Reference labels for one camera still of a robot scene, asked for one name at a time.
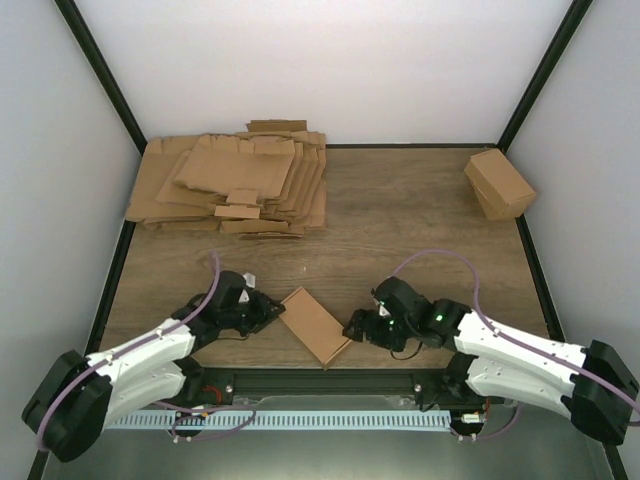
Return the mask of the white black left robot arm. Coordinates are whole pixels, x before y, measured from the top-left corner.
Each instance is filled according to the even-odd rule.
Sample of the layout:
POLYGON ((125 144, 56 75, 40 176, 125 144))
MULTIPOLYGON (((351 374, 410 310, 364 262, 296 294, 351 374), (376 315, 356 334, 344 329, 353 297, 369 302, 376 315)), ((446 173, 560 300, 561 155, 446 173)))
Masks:
POLYGON ((224 270, 151 331, 120 346, 60 355, 27 402, 22 422, 59 461, 84 454, 117 420, 156 402, 193 404, 204 392, 194 354, 232 330, 256 334, 285 311, 251 274, 224 270))

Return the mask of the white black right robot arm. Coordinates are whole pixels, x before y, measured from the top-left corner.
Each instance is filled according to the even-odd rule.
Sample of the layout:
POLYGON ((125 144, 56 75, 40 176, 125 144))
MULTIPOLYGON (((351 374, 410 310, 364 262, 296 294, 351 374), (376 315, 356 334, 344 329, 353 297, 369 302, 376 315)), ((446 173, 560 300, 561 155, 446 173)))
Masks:
POLYGON ((485 319, 465 304, 430 301, 395 276, 372 297, 374 308, 354 311, 344 336, 392 353, 410 339, 453 352, 444 378, 451 400, 511 399, 553 411, 604 444, 624 442, 639 383, 610 345, 538 337, 485 319))

